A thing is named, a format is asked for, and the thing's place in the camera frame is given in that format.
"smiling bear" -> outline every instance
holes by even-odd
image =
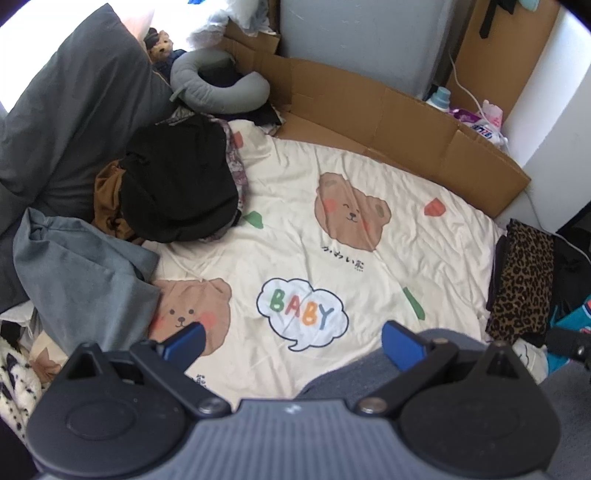
[[[230,329],[232,289],[221,278],[214,280],[156,280],[161,291],[158,310],[148,336],[162,342],[190,323],[205,328],[205,350],[210,355],[220,348]]]
[[[359,250],[375,250],[392,218],[384,200],[352,187],[338,173],[323,173],[316,194],[316,219],[329,237]]]

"gray neck pillow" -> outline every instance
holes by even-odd
[[[252,72],[227,88],[214,87],[199,76],[199,69],[232,60],[222,50],[204,48],[177,58],[170,72],[171,100],[180,98],[195,112],[244,113],[260,108],[269,98],[271,87],[259,73]]]

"bottle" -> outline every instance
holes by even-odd
[[[426,104],[431,105],[442,112],[449,113],[449,97],[451,97],[451,95],[452,93],[445,87],[439,87],[437,91],[427,99]]]

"bear face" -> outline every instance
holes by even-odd
[[[384,200],[364,194],[337,173],[320,176],[314,212],[329,237],[368,252],[378,246],[384,225],[392,218]]]
[[[158,310],[148,329],[151,340],[162,342],[190,323],[205,328],[205,350],[210,355],[220,348],[230,328],[232,289],[221,278],[214,280],[157,280],[161,291]]]
[[[158,33],[158,41],[148,49],[148,55],[153,63],[166,60],[173,51],[173,42],[164,30]]]

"bed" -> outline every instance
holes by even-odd
[[[378,348],[388,319],[483,338],[501,235],[490,218],[361,155],[230,125],[249,178],[239,226],[211,244],[144,244],[160,255],[157,280],[212,283],[229,305],[159,309],[152,337],[179,317],[204,316],[225,333],[189,376],[236,406],[294,397]]]

